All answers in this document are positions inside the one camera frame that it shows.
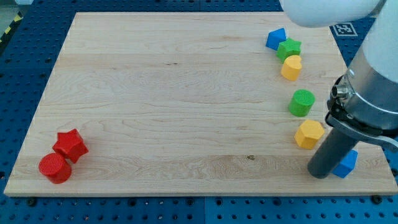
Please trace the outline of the grey mounting bracket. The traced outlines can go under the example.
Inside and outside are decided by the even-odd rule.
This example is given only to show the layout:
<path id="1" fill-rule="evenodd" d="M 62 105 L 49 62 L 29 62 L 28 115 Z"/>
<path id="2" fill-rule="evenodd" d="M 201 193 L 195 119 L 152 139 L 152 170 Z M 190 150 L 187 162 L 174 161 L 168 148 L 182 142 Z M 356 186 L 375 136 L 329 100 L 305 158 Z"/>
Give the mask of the grey mounting bracket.
<path id="1" fill-rule="evenodd" d="M 327 101 L 326 123 L 350 141 L 366 142 L 397 152 L 397 115 L 375 107 L 355 92 L 346 75 L 337 79 Z"/>

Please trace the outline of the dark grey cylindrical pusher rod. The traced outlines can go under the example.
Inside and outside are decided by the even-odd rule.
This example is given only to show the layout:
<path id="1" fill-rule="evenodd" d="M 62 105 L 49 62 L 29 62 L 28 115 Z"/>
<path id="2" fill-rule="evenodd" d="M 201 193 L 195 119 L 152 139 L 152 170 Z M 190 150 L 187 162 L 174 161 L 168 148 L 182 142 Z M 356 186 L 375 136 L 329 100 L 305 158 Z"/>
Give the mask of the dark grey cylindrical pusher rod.
<path id="1" fill-rule="evenodd" d="M 339 165 L 359 141 L 333 128 L 307 164 L 309 173 L 324 179 Z"/>

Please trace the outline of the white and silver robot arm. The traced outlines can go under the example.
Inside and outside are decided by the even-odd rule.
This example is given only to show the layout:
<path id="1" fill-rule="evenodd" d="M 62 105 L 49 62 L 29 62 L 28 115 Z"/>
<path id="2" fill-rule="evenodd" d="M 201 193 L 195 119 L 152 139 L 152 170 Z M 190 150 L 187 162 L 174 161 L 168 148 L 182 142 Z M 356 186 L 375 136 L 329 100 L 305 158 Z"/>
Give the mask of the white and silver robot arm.
<path id="1" fill-rule="evenodd" d="M 289 19 L 323 27 L 376 16 L 347 71 L 333 85 L 325 121 L 329 135 L 308 163 L 323 179 L 358 142 L 397 151 L 397 1 L 282 0 Z"/>

